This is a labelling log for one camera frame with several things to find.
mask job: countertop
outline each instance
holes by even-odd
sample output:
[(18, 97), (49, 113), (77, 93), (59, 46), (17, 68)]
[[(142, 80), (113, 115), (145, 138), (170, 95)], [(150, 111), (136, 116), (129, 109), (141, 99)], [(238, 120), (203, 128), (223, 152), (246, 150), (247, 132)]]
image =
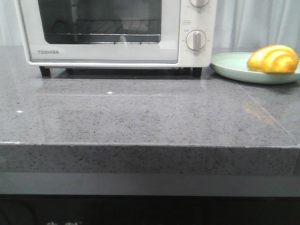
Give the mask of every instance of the countertop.
[(299, 178), (299, 82), (237, 82), (209, 67), (201, 79), (62, 69), (42, 79), (15, 46), (0, 47), (0, 68), (2, 174)]

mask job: oven window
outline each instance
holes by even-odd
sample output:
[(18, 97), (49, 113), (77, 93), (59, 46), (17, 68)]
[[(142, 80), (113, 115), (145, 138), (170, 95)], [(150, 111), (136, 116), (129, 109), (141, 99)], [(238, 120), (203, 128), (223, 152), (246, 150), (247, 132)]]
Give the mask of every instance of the oven window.
[(38, 0), (50, 44), (157, 44), (162, 0)]

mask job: toshiba logo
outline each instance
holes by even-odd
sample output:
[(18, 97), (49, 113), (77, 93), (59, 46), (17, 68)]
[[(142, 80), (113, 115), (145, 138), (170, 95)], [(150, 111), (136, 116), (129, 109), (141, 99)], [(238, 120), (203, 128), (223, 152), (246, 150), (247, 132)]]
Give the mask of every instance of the toshiba logo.
[(38, 50), (37, 51), (39, 54), (59, 54), (59, 51), (52, 51), (52, 50)]

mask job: oven rack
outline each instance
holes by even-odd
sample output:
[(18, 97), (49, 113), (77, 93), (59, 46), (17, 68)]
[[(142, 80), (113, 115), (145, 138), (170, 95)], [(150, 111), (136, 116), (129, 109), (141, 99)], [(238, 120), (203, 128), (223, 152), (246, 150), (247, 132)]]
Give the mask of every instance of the oven rack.
[(161, 22), (77, 20), (69, 24), (56, 20), (45, 38), (50, 44), (157, 44), (161, 40)]

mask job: pastry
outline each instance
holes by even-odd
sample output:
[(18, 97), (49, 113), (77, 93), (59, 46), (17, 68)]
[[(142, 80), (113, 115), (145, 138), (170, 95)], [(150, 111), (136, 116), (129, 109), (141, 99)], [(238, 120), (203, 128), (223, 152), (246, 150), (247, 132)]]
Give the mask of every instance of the pastry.
[(285, 45), (269, 45), (259, 49), (247, 61), (250, 71), (291, 74), (299, 63), (296, 52)]

